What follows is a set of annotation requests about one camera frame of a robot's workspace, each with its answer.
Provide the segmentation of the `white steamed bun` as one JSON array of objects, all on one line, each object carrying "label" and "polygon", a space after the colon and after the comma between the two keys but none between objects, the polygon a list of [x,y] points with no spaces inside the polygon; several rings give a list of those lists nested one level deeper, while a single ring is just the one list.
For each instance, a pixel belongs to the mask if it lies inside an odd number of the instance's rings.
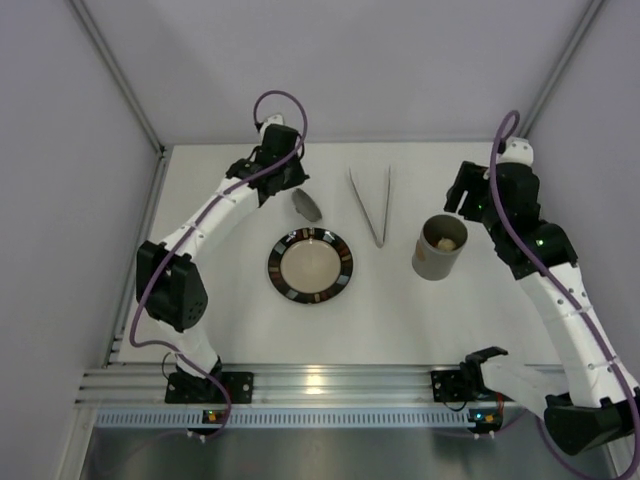
[{"label": "white steamed bun", "polygon": [[443,237],[437,242],[436,248],[444,252],[452,252],[455,251],[458,246],[454,240]]}]

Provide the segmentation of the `metal serving tongs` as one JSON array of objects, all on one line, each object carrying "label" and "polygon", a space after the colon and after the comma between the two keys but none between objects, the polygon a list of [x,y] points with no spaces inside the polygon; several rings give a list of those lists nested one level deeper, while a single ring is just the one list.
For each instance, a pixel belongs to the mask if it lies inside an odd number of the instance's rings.
[{"label": "metal serving tongs", "polygon": [[386,168],[384,187],[382,189],[382,199],[379,201],[379,206],[382,207],[382,212],[380,215],[378,215],[371,209],[370,200],[363,195],[364,191],[359,187],[353,170],[349,168],[347,172],[348,182],[354,195],[356,205],[358,206],[358,209],[363,217],[363,220],[372,237],[374,245],[378,249],[382,249],[386,244],[389,229],[393,180],[392,167],[388,166]]}]

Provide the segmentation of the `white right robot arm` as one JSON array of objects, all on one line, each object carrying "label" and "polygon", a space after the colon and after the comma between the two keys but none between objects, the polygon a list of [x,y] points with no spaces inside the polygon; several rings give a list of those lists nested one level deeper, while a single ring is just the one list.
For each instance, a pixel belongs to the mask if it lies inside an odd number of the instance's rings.
[{"label": "white right robot arm", "polygon": [[554,382],[501,347],[468,354],[460,369],[468,397],[505,395],[541,419],[561,451],[577,455],[633,433],[639,384],[605,338],[566,233],[542,218],[539,185],[524,164],[500,163],[491,180],[488,168],[465,161],[444,209],[486,228],[538,312],[566,378]]}]

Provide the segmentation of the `grey container lid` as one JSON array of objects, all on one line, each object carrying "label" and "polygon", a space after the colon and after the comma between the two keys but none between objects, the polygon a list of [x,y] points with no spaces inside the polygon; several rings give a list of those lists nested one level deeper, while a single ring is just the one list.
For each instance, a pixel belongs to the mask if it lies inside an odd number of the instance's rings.
[{"label": "grey container lid", "polygon": [[316,202],[303,189],[296,188],[291,194],[295,211],[311,223],[319,222],[323,216]]}]

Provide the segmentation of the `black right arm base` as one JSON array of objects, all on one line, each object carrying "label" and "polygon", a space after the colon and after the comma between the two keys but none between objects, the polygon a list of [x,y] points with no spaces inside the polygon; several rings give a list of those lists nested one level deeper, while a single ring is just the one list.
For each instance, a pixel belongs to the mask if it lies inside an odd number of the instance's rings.
[{"label": "black right arm base", "polygon": [[433,370],[430,377],[436,402],[462,403],[477,397],[475,379],[465,370]]}]

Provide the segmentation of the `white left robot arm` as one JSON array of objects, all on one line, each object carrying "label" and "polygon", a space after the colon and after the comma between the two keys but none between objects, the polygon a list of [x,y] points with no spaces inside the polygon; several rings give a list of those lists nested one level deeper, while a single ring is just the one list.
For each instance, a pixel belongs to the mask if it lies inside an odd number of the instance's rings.
[{"label": "white left robot arm", "polygon": [[179,369],[198,379],[213,378],[221,361],[200,324],[209,297],[197,262],[269,198],[308,179],[301,134],[280,114],[257,128],[261,144],[229,167],[214,194],[173,233],[158,243],[147,240],[137,251],[138,306],[129,341],[136,348],[168,348]]}]

